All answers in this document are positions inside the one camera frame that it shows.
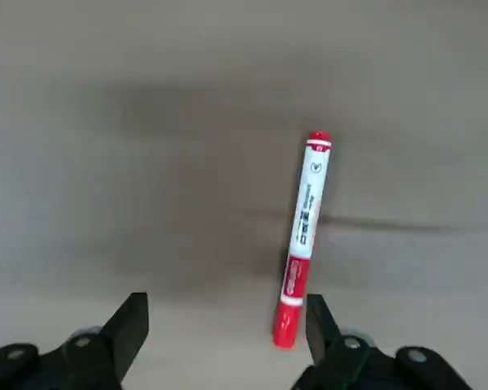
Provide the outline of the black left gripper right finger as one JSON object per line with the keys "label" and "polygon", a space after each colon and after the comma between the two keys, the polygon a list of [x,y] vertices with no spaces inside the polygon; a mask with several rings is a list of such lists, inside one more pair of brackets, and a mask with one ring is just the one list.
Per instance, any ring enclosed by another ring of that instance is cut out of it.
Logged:
{"label": "black left gripper right finger", "polygon": [[465,379],[440,354],[410,345],[394,356],[364,338],[339,330],[325,299],[309,294],[306,338],[313,363],[298,377],[298,390],[469,390]]}

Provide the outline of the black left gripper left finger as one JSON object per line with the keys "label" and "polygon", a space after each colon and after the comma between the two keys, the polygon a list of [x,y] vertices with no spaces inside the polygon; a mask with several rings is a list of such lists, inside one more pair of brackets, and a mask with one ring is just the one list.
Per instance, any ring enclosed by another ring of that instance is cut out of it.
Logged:
{"label": "black left gripper left finger", "polygon": [[103,326],[48,353],[29,343],[2,346],[0,389],[121,389],[148,334],[148,294],[133,292]]}

